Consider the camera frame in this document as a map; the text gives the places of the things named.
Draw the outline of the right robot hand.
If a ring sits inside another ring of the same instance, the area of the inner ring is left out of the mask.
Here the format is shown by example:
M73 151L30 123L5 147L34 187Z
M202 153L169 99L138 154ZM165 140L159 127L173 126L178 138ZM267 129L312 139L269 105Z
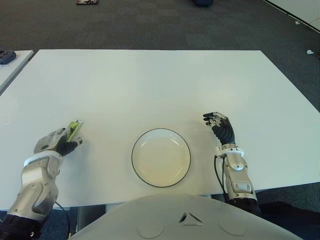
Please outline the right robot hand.
M235 133L229 118L220 112L210 112L203 115L205 124L211 128L221 145L236 144Z

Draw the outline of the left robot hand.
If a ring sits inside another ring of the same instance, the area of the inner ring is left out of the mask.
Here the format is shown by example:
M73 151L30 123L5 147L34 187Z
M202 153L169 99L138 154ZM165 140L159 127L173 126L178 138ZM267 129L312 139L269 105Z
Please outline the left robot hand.
M72 133L72 128L59 128L56 131L49 133L38 140L33 153L38 154L43 151L54 151L62 157L70 154L83 143L81 137L78 137L75 140L69 140Z

